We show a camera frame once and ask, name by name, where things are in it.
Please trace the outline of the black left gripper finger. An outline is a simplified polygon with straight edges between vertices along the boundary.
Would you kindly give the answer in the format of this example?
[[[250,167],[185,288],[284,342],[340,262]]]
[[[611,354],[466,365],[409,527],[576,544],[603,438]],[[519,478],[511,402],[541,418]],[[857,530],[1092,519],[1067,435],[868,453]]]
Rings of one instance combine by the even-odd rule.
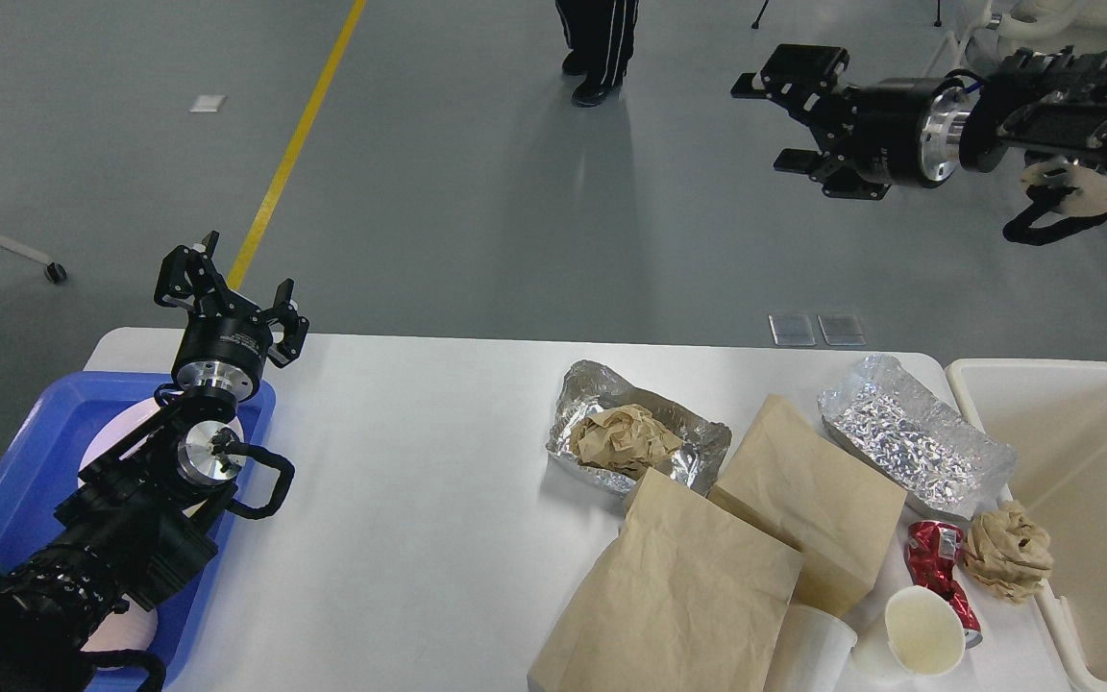
[[[180,308],[196,318],[232,318],[237,299],[213,255],[220,233],[207,233],[201,241],[179,245],[162,259],[153,302]]]
[[[284,368],[294,362],[304,349],[310,320],[300,314],[293,301],[294,280],[284,279],[277,285],[273,304],[258,313],[258,322],[265,331],[272,333],[272,327],[280,327],[281,335],[272,335],[267,357],[273,366]]]

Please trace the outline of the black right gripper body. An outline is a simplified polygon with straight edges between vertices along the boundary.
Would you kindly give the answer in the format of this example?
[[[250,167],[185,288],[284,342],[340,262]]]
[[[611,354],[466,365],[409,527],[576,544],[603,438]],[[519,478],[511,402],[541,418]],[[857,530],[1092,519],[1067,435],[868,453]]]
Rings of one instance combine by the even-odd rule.
[[[959,167],[959,140],[970,115],[961,79],[891,78],[827,93],[840,109],[839,169],[829,188],[937,188]]]

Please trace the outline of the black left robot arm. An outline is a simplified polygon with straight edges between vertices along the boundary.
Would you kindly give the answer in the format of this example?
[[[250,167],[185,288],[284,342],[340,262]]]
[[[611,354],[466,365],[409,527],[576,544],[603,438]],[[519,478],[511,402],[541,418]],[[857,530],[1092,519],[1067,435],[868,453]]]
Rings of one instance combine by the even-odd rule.
[[[192,583],[218,555],[209,534],[225,513],[263,520],[284,503],[294,465],[238,436],[232,419],[265,364],[302,354],[310,324],[291,280],[269,308],[234,292],[213,262],[218,240],[207,233],[162,260],[154,301],[188,319],[158,411],[81,469],[56,507],[61,534],[0,574],[0,691],[84,691],[107,667],[135,667],[139,689],[159,691],[158,655],[89,652],[87,640],[110,614]]]

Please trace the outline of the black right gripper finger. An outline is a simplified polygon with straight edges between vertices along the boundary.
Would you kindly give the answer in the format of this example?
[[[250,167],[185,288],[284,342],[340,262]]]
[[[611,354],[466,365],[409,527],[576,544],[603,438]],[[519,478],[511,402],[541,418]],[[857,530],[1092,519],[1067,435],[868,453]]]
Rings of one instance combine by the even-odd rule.
[[[813,149],[782,149],[773,171],[808,177],[831,200],[883,200],[891,185],[865,180],[844,155]]]
[[[844,131],[852,123],[839,87],[848,65],[844,47],[782,43],[759,71],[735,79],[730,97],[772,102],[808,130]]]

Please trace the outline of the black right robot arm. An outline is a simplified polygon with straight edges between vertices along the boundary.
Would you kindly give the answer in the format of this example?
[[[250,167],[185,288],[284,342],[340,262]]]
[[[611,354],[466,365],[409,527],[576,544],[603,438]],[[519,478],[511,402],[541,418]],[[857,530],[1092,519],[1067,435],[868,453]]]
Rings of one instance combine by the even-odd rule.
[[[956,171],[989,174],[1024,154],[1026,209],[1010,242],[1043,246],[1107,223],[1107,52],[1020,49],[980,75],[844,83],[847,49],[782,43],[744,73],[733,99],[765,100],[811,133],[813,149],[782,149],[774,171],[816,183],[832,200],[878,202],[894,185],[934,189]]]

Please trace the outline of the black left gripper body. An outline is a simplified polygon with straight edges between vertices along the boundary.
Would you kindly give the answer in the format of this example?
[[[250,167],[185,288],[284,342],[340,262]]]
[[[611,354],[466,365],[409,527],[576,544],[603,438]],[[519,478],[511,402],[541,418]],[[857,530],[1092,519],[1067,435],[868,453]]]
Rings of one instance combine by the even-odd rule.
[[[258,394],[275,337],[267,327],[232,316],[187,317],[172,382],[182,389],[228,390],[238,402]]]

